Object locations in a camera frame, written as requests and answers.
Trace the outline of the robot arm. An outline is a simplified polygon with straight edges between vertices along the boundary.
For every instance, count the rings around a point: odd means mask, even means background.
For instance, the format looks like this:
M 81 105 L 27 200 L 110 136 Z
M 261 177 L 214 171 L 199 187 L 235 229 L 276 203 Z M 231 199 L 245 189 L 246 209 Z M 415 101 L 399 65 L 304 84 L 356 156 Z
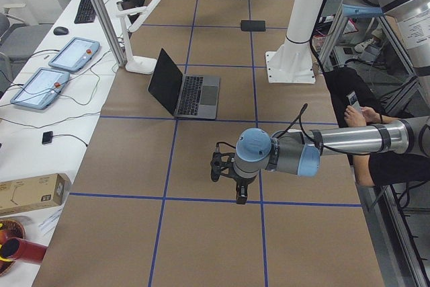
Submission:
M 342 10 L 349 17 L 392 17 L 419 85 L 429 90 L 429 0 L 343 0 Z M 332 153 L 351 157 L 361 186 L 429 180 L 428 117 L 387 116 L 353 69 L 335 69 L 324 77 L 340 128 L 274 135 L 259 128 L 245 130 L 228 160 L 238 204 L 247 201 L 248 185 L 262 169 L 313 176 L 320 157 Z

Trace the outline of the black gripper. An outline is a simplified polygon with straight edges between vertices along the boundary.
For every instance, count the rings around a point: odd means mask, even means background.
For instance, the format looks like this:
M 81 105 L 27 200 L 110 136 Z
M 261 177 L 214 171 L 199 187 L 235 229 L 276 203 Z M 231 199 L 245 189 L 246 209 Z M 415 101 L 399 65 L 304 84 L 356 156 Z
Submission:
M 236 179 L 236 203 L 246 204 L 248 199 L 247 187 L 255 181 L 255 176 L 245 178 L 237 176 Z

